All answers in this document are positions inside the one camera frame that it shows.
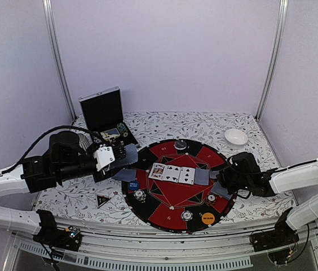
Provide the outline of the single blue playing card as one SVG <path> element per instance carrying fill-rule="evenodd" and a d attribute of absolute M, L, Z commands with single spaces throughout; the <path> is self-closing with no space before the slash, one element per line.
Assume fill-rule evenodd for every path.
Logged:
<path fill-rule="evenodd" d="M 213 188 L 211 189 L 211 193 L 221 196 L 222 198 L 225 198 L 227 200 L 230 200 L 232 198 L 232 195 L 228 193 L 226 188 L 221 187 L 219 183 L 216 183 Z"/>

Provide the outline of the red poker chip stack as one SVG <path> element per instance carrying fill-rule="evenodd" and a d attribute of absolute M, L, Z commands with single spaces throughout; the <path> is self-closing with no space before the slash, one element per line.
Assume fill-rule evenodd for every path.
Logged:
<path fill-rule="evenodd" d="M 217 202 L 217 198 L 214 194 L 209 194 L 206 197 L 205 204 L 208 206 L 213 206 Z"/>

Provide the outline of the black triangular card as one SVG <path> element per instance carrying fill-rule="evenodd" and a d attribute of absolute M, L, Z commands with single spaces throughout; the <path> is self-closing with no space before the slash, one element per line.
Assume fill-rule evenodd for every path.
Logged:
<path fill-rule="evenodd" d="M 97 206 L 98 208 L 102 207 L 105 203 L 110 201 L 109 197 L 97 195 L 96 196 Z"/>

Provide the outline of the orange big blind button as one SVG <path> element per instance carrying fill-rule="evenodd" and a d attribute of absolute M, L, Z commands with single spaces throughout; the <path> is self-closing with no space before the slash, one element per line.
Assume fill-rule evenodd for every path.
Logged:
<path fill-rule="evenodd" d="M 201 220 L 205 225 L 212 225 L 215 222 L 215 216 L 210 212 L 206 212 L 201 216 Z"/>

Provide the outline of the clear dealer button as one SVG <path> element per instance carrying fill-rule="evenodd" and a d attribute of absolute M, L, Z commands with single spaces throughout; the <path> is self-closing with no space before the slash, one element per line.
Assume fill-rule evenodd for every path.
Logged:
<path fill-rule="evenodd" d="M 183 139 L 178 139 L 174 142 L 174 147 L 177 150 L 185 150 L 187 148 L 187 143 Z"/>

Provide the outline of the blue small blind button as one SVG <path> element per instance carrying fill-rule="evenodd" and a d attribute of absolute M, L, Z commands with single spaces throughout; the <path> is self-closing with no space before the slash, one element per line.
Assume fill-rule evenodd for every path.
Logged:
<path fill-rule="evenodd" d="M 138 189 L 140 189 L 140 183 L 136 180 L 134 181 L 130 181 L 127 185 L 128 189 L 131 191 L 136 191 Z"/>

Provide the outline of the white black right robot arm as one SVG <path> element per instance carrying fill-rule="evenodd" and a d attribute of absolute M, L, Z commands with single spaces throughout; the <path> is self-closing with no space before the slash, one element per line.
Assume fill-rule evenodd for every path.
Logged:
<path fill-rule="evenodd" d="M 318 186 L 318 158 L 286 168 L 262 171 L 254 155 L 241 152 L 220 167 L 217 181 L 229 194 L 247 190 L 254 196 L 270 197 L 290 190 Z M 286 210 L 270 234 L 274 246 L 282 246 L 302 226 L 318 219 L 318 193 L 299 206 Z"/>

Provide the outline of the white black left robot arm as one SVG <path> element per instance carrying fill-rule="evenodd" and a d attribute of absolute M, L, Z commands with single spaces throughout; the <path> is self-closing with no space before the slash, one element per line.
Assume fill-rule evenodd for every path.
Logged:
<path fill-rule="evenodd" d="M 93 143 L 84 150 L 79 141 L 75 132 L 53 134 L 43 155 L 23 157 L 15 165 L 0 170 L 0 196 L 54 188 L 67 180 L 95 175 L 115 161 L 111 145 Z M 24 212 L 0 207 L 0 228 L 41 236 L 50 245 L 59 244 L 63 238 L 52 213 L 45 210 Z"/>

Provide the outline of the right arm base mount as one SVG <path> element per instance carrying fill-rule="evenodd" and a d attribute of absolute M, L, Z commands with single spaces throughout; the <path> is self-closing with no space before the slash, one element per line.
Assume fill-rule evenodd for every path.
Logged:
<path fill-rule="evenodd" d="M 291 229 L 286 223 L 277 223 L 270 231 L 252 233 L 249 237 L 254 251 L 264 251 L 286 245 L 294 245 L 294 248 L 287 248 L 283 251 L 270 252 L 269 259 L 276 265 L 284 265 L 289 262 L 299 241 L 297 232 Z"/>

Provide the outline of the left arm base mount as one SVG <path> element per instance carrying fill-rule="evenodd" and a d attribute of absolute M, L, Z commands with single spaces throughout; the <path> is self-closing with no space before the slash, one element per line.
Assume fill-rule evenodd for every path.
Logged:
<path fill-rule="evenodd" d="M 65 229 L 59 229 L 51 212 L 39 209 L 36 213 L 40 218 L 41 229 L 33 236 L 34 241 L 78 252 L 82 240 L 81 230 L 78 227 L 68 226 Z"/>

